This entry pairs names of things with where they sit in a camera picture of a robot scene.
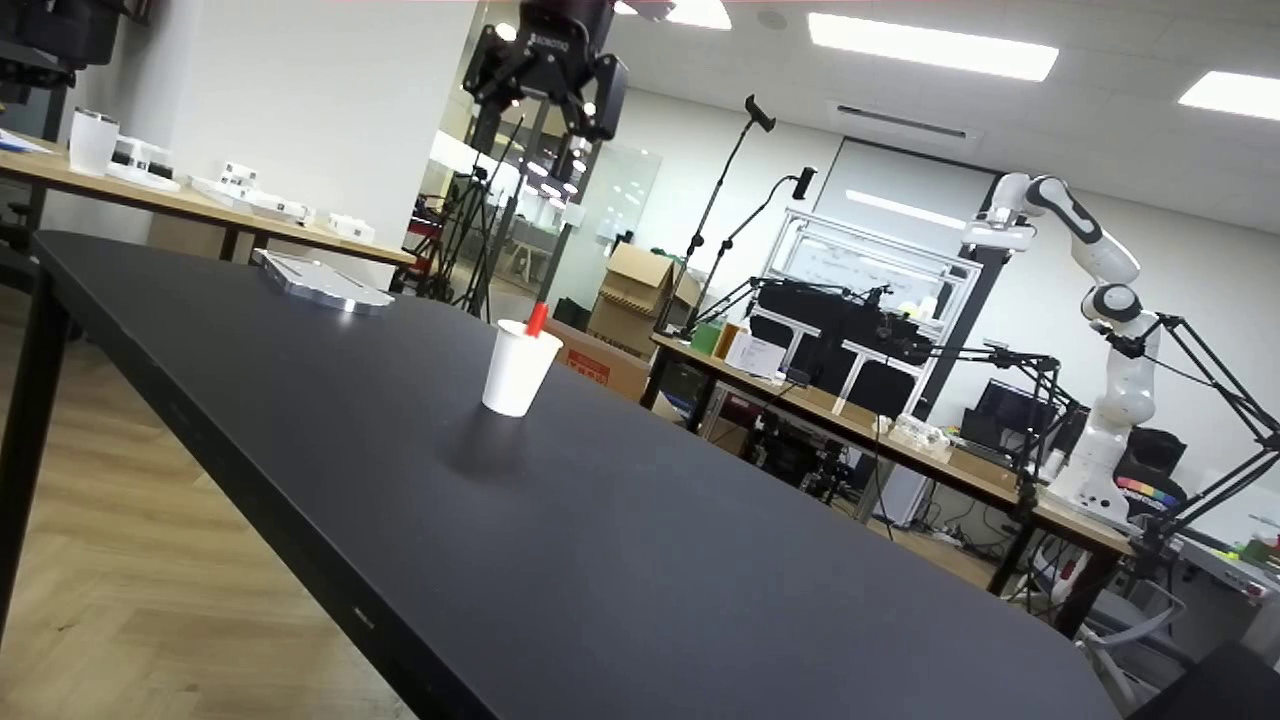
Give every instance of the herringbone floor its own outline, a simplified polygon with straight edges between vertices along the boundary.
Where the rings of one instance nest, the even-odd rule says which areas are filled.
[[[24,309],[0,292],[0,409]],[[76,343],[0,650],[0,719],[268,717],[412,714],[102,354]]]

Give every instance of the green object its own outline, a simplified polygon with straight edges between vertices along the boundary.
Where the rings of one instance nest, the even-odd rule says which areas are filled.
[[[716,350],[716,342],[723,329],[723,324],[698,323],[698,329],[694,331],[692,348],[703,355],[710,355]]]

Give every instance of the white tumbler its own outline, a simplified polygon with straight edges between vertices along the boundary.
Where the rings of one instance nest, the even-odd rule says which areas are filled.
[[[524,418],[563,345],[548,332],[538,337],[525,334],[525,323],[498,320],[498,340],[481,398],[484,406],[500,415]]]
[[[102,177],[120,137],[120,126],[102,113],[76,108],[72,118],[72,172]]]

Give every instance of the computer monitor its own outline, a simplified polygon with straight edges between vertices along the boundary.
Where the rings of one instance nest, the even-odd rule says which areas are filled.
[[[1037,404],[1032,393],[1000,380],[988,380],[974,410],[1006,430],[1027,432],[1027,419],[1033,428],[1047,428],[1057,416],[1057,407],[1048,400]]]

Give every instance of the fluorescent light panel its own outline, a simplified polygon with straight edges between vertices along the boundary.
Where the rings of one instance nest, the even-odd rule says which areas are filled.
[[[881,210],[888,210],[890,213],[908,215],[918,220],[924,220],[927,223],[933,223],[936,225],[942,225],[945,228],[951,228],[956,231],[963,231],[965,225],[969,224],[965,220],[959,220],[950,215],[942,215],[940,213],[933,213],[931,210],[915,208],[914,205],[906,205],[902,202],[895,202],[893,200],[887,200],[884,197],[867,195],[865,192],[858,192],[856,190],[846,190],[845,197],[852,200],[854,202],[861,202],[863,205],[870,205],[872,208],[879,208]]]
[[[1036,82],[1057,61],[1057,49],[1044,45],[823,13],[809,13],[809,37],[836,50]]]
[[[1212,70],[1178,102],[1203,110],[1280,120],[1280,79]]]
[[[682,26],[704,27],[707,29],[733,29],[724,3],[721,0],[675,0],[676,6],[667,15],[667,22]],[[618,3],[613,12],[620,15],[634,15],[635,9],[626,3]]]

